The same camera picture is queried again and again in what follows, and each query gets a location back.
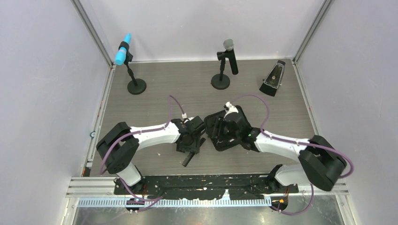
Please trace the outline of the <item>black zipper tool case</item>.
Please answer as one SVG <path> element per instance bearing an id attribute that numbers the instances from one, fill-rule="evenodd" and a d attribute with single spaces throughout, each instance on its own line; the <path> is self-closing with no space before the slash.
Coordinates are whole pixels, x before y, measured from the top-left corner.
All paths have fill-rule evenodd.
<path id="1" fill-rule="evenodd" d="M 244 114 L 241 106 L 237 105 L 236 108 Z M 219 133 L 220 133 L 220 128 L 221 128 L 221 124 L 222 124 L 222 119 L 223 119 L 224 115 L 225 115 L 225 110 L 222 110 L 217 113 L 208 115 L 204 119 L 204 123 L 206 126 L 206 134 L 210 138 L 211 142 L 214 145 L 214 148 L 217 151 L 225 151 L 227 149 L 230 149 L 232 147 L 240 145 L 236 142 L 229 143 L 229 142 L 221 142 L 218 140 L 218 137 L 220 135 Z M 242 147 L 247 150 L 252 150 L 253 143 L 252 143 L 252 146 L 242 146 Z"/>

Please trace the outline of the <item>black comb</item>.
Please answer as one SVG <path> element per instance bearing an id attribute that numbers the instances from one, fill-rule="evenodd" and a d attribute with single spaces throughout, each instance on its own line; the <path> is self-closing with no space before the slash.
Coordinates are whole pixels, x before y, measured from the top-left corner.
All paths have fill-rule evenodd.
<path id="1" fill-rule="evenodd" d="M 182 162 L 182 166 L 187 167 L 187 165 L 190 163 L 192 158 L 200 152 L 200 147 L 203 145 L 203 143 L 206 141 L 205 138 L 201 138 L 199 142 L 199 149 L 197 151 L 190 152 L 188 156 L 185 158 L 185 160 Z"/>

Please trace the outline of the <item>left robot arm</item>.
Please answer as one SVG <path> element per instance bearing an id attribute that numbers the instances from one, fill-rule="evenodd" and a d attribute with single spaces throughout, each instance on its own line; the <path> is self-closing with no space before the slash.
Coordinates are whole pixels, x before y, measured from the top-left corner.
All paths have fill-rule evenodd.
<path id="1" fill-rule="evenodd" d="M 149 127 L 130 127 L 126 122 L 119 122 L 96 145 L 102 158 L 100 172 L 116 174 L 131 193 L 139 194 L 144 182 L 132 163 L 137 151 L 159 144 L 175 144 L 178 152 L 189 154 L 183 162 L 183 166 L 187 166 L 191 157 L 199 153 L 205 131 L 205 123 L 199 116 L 171 119 Z"/>

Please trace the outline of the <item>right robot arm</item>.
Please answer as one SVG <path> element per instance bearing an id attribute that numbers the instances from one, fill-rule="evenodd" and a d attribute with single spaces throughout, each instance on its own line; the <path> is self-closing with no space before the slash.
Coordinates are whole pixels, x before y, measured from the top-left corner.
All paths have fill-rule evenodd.
<path id="1" fill-rule="evenodd" d="M 299 162 L 282 165 L 268 179 L 273 192 L 281 192 L 290 184 L 311 183 L 323 191 L 331 191 L 349 160 L 319 135 L 311 139 L 297 139 L 276 135 L 251 126 L 238 108 L 221 111 L 216 117 L 211 135 L 217 150 L 223 151 L 240 145 L 246 150 L 272 153 Z"/>

